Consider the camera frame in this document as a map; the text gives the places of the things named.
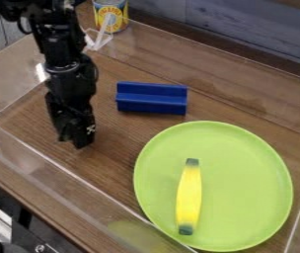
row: yellow banana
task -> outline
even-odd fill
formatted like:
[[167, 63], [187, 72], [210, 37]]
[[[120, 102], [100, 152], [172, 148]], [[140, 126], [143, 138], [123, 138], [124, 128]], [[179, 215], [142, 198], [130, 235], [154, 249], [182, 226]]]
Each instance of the yellow banana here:
[[188, 158], [176, 193], [176, 225], [182, 235], [192, 235], [202, 207], [202, 173], [199, 159]]

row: lime green plastic plate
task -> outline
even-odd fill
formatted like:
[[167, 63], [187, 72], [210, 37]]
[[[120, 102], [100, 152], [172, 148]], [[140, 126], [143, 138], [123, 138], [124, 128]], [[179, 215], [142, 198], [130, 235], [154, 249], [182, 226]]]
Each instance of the lime green plastic plate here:
[[[178, 184], [187, 158], [202, 167], [203, 204], [194, 235], [175, 223]], [[158, 228], [194, 248], [237, 251], [269, 239], [293, 206], [287, 167], [271, 146], [247, 130], [216, 122], [171, 127], [147, 144], [136, 163], [135, 189]]]

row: yellow can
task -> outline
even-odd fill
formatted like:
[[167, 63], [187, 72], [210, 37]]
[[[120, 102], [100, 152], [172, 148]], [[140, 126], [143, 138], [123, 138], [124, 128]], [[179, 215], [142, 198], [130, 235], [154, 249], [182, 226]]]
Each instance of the yellow can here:
[[130, 24], [128, 0], [94, 0], [95, 25], [100, 30], [107, 15], [111, 14], [107, 33], [119, 33]]

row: blue block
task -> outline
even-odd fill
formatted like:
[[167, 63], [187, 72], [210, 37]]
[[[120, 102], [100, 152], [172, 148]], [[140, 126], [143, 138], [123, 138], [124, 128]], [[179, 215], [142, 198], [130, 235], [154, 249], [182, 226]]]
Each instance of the blue block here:
[[119, 111], [186, 115], [187, 86], [139, 82], [119, 82]]

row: clear acrylic enclosure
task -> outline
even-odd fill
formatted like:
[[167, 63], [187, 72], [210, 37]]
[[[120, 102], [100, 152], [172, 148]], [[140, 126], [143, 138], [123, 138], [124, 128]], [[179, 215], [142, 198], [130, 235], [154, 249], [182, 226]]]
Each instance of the clear acrylic enclosure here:
[[[80, 17], [90, 13], [82, 10]], [[300, 252], [300, 77], [134, 21], [110, 38], [99, 51], [87, 50], [100, 68], [92, 100], [99, 130], [82, 150], [56, 141], [33, 38], [0, 52], [0, 185], [88, 251], [196, 252], [148, 222], [134, 193], [134, 165], [167, 127], [227, 122], [273, 145], [295, 190], [283, 228], [246, 252]], [[120, 80], [187, 84], [187, 116], [119, 113]]]

